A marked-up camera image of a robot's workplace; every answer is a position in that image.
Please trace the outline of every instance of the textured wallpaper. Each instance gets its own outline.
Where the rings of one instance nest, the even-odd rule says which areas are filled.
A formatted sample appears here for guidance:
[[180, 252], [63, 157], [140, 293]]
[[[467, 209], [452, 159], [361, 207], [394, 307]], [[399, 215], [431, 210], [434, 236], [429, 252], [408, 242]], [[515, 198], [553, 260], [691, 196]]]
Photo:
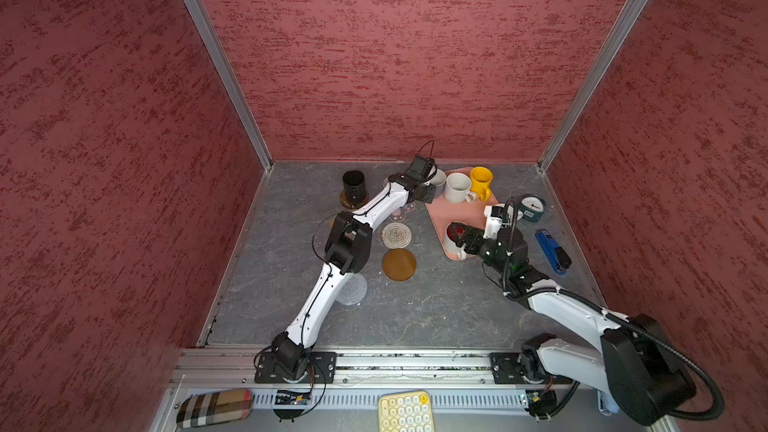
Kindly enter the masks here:
[[767, 30], [768, 0], [650, 0], [551, 169], [608, 304], [724, 389], [684, 430], [768, 429]]
[[626, 0], [203, 0], [278, 159], [537, 161]]
[[0, 429], [144, 432], [258, 160], [182, 0], [0, 15]]

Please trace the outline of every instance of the wooden coaster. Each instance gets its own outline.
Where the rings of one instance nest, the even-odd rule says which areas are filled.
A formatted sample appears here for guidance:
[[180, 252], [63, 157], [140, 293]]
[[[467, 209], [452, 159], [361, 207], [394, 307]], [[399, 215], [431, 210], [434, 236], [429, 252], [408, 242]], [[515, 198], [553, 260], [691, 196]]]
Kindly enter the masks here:
[[384, 256], [383, 266], [387, 277], [402, 282], [416, 272], [416, 257], [404, 248], [394, 248]]
[[351, 204], [351, 202], [350, 202], [349, 200], [347, 200], [347, 199], [346, 199], [346, 194], [344, 193], [344, 191], [343, 191], [343, 190], [341, 190], [341, 194], [339, 194], [339, 202], [341, 202], [341, 207], [344, 207], [344, 208], [345, 208], [345, 209], [347, 209], [347, 210], [354, 210], [354, 209], [356, 209], [356, 208], [360, 208], [360, 207], [363, 207], [365, 204], [367, 204], [367, 203], [368, 203], [368, 201], [369, 201], [369, 200], [370, 200], [370, 195], [366, 196], [366, 199], [365, 199], [365, 200], [363, 200], [363, 201], [360, 203], [360, 205], [358, 205], [358, 206], [353, 206], [353, 205]]

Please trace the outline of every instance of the black cylinder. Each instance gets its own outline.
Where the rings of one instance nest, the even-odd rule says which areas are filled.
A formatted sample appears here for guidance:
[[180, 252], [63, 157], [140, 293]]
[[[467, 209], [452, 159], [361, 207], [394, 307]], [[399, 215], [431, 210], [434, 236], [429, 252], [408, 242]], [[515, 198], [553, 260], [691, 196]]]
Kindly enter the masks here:
[[350, 204], [357, 207], [366, 200], [366, 176], [360, 170], [348, 170], [344, 172], [344, 196]]

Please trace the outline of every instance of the pink tray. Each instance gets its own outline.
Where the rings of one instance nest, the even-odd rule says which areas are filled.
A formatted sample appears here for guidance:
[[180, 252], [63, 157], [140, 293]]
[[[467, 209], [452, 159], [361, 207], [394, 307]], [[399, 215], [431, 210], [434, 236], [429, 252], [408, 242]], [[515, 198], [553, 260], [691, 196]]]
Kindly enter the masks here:
[[[450, 176], [454, 172], [461, 172], [469, 176], [471, 170], [471, 167], [456, 168], [454, 170], [446, 170], [446, 175]], [[491, 197], [487, 202], [478, 199], [474, 202], [464, 202], [454, 206], [445, 197], [439, 196], [431, 204], [426, 204], [426, 206], [429, 217], [432, 219], [432, 224], [435, 226], [437, 240], [440, 241], [440, 246], [442, 247], [442, 240], [446, 236], [448, 224], [451, 222], [464, 222], [468, 226], [485, 229], [483, 211], [486, 206], [495, 206], [496, 204], [498, 204], [498, 200], [496, 200], [496, 196], [493, 195], [493, 190], [491, 190]], [[445, 247], [442, 248], [442, 251], [451, 260], [458, 260], [458, 257], [454, 254], [449, 254]]]

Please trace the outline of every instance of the calculator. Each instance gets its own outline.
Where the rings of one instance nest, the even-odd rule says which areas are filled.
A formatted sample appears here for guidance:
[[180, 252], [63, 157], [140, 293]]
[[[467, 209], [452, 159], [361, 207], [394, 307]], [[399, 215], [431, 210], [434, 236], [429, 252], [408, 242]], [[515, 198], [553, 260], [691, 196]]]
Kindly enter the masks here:
[[379, 432], [435, 432], [432, 401], [424, 390], [379, 399]]

